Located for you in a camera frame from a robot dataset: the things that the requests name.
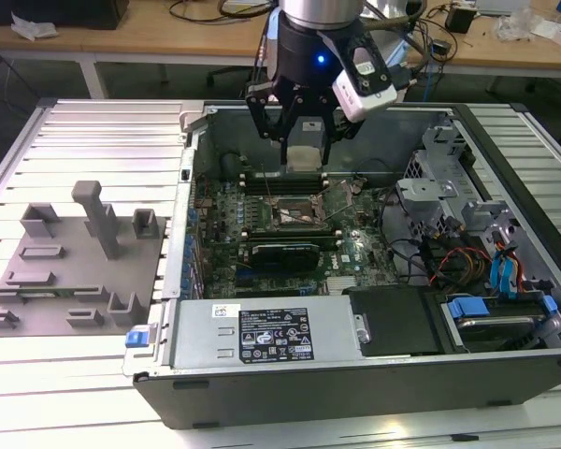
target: table leg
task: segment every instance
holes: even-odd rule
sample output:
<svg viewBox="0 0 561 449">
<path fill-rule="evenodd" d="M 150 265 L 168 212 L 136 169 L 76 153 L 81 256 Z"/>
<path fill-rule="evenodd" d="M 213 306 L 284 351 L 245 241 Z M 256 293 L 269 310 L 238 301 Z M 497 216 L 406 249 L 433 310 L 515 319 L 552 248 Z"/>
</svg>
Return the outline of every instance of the table leg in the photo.
<svg viewBox="0 0 561 449">
<path fill-rule="evenodd" d="M 168 76 L 168 67 L 166 64 L 158 65 L 158 73 L 160 74 L 160 82 L 162 84 L 167 84 L 170 82 L 170 77 Z"/>
<path fill-rule="evenodd" d="M 503 77 L 493 77 L 488 83 L 488 86 L 486 86 L 486 92 L 488 94 L 494 94 L 501 80 L 503 80 Z"/>
<path fill-rule="evenodd" d="M 81 66 L 81 72 L 83 72 L 83 78 L 85 78 L 90 98 L 92 100 L 108 98 L 108 90 L 106 89 L 104 79 L 97 70 L 96 62 L 79 61 L 79 65 Z"/>
</svg>

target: blue tab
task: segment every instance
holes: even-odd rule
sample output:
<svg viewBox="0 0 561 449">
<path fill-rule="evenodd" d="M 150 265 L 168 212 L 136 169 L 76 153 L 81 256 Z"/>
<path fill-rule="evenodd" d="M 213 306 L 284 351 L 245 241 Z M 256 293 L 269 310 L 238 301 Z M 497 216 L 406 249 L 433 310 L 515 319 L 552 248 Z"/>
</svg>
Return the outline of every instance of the blue tab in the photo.
<svg viewBox="0 0 561 449">
<path fill-rule="evenodd" d="M 490 268 L 490 286 L 493 288 L 498 287 L 498 269 L 501 266 L 501 260 L 499 258 L 493 259 L 493 265 Z"/>
<path fill-rule="evenodd" d="M 552 315 L 559 310 L 559 308 L 557 307 L 557 303 L 554 302 L 554 299 L 551 295 L 545 295 L 542 300 L 544 301 L 544 307 L 546 307 L 546 310 L 549 312 L 549 314 Z"/>
<path fill-rule="evenodd" d="M 501 275 L 501 282 L 498 290 L 501 293 L 506 293 L 511 296 L 511 274 L 513 273 L 513 261 L 511 259 L 505 260 L 505 267 L 503 268 L 503 274 Z"/>
<path fill-rule="evenodd" d="M 150 346 L 148 343 L 149 332 L 142 332 L 140 330 L 130 330 L 127 332 L 127 337 L 124 345 L 127 348 L 147 348 Z"/>
<path fill-rule="evenodd" d="M 490 312 L 481 297 L 457 297 L 447 304 L 451 316 L 455 319 L 462 316 L 488 316 Z"/>
</svg>

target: floor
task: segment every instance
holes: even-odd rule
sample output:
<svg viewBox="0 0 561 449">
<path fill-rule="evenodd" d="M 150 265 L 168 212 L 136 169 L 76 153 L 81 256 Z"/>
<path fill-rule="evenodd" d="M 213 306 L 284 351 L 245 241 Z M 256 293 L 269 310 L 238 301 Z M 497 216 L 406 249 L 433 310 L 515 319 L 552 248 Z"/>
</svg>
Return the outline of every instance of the floor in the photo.
<svg viewBox="0 0 561 449">
<path fill-rule="evenodd" d="M 74 63 L 17 61 L 15 69 L 43 97 L 87 98 L 85 83 Z M 170 82 L 160 82 L 156 65 L 101 64 L 112 98 L 210 98 L 237 99 L 246 80 L 246 72 L 226 74 L 206 86 L 212 67 L 169 67 Z M 4 64 L 0 64 L 0 161 L 33 111 L 36 100 L 24 84 Z M 494 94 L 485 87 L 487 77 L 445 75 L 438 85 L 432 80 L 428 100 L 433 102 L 522 103 L 555 137 L 561 136 L 561 80 L 538 80 L 533 93 L 526 91 L 529 80 L 505 78 Z M 422 101 L 426 80 L 414 86 L 407 101 Z"/>
</svg>

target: white sticker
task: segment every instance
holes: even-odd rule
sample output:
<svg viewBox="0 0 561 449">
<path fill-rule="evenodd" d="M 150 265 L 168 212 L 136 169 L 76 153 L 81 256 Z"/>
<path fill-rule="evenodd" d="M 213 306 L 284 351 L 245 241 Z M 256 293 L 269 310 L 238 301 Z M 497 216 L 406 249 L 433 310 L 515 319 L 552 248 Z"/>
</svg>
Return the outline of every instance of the white sticker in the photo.
<svg viewBox="0 0 561 449">
<path fill-rule="evenodd" d="M 238 318 L 240 304 L 212 304 L 212 318 Z"/>
<path fill-rule="evenodd" d="M 322 131 L 322 122 L 303 122 L 304 131 Z"/>
</svg>

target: white paper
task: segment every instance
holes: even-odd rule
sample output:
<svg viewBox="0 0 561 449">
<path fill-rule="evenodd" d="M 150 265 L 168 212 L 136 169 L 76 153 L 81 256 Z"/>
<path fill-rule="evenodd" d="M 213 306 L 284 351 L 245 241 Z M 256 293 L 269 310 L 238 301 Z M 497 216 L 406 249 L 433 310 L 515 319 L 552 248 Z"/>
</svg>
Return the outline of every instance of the white paper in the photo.
<svg viewBox="0 0 561 449">
<path fill-rule="evenodd" d="M 25 39 L 36 40 L 42 37 L 54 37 L 58 36 L 56 27 L 53 23 L 34 23 L 24 21 L 20 17 L 15 16 L 11 13 L 12 21 L 14 22 L 10 25 L 10 29 Z"/>
<path fill-rule="evenodd" d="M 546 21 L 544 19 L 532 28 L 532 34 L 546 37 L 547 39 L 552 39 L 559 31 L 561 31 L 561 23 Z"/>
</svg>

